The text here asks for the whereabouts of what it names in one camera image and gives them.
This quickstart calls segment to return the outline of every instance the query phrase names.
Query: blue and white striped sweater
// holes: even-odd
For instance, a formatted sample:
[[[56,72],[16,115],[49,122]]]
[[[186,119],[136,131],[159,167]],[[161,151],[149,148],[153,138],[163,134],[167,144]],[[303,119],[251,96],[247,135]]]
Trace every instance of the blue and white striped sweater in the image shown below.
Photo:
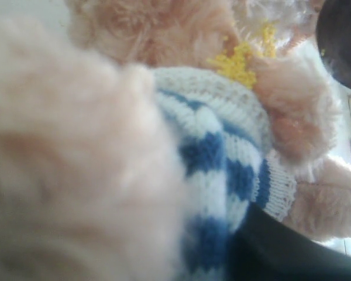
[[[270,202],[270,166],[263,159],[270,148],[266,113],[253,93],[211,71],[159,68],[155,76],[158,102],[181,136],[179,151],[195,207],[190,226],[197,240],[187,249],[182,280],[224,280],[229,237],[249,202],[263,209]],[[242,103],[234,107],[222,100],[229,92],[241,95]]]

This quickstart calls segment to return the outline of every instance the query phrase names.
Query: striped sweater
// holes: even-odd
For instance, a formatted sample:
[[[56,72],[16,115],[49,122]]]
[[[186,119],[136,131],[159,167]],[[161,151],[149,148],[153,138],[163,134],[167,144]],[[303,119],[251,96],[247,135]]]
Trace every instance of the striped sweater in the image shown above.
[[[251,91],[208,70],[170,67],[154,74],[160,107],[181,136],[195,211],[196,243],[185,251],[180,280],[221,281],[229,237],[249,203],[282,220],[296,183],[270,153],[269,119]]]

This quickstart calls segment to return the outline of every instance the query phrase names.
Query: yellow yarn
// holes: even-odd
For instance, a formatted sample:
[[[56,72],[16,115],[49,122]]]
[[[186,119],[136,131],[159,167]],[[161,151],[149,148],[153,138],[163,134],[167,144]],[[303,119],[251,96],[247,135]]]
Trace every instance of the yellow yarn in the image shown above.
[[[264,23],[261,30],[263,53],[256,55],[276,57],[275,32],[276,30],[272,23]],[[240,82],[248,89],[252,89],[257,80],[255,72],[247,69],[247,62],[253,56],[253,51],[249,42],[242,42],[240,45],[236,46],[233,51],[233,55],[230,57],[226,54],[225,50],[222,54],[216,56],[214,60],[208,61],[219,68],[217,71],[218,74],[230,78],[233,81]]]

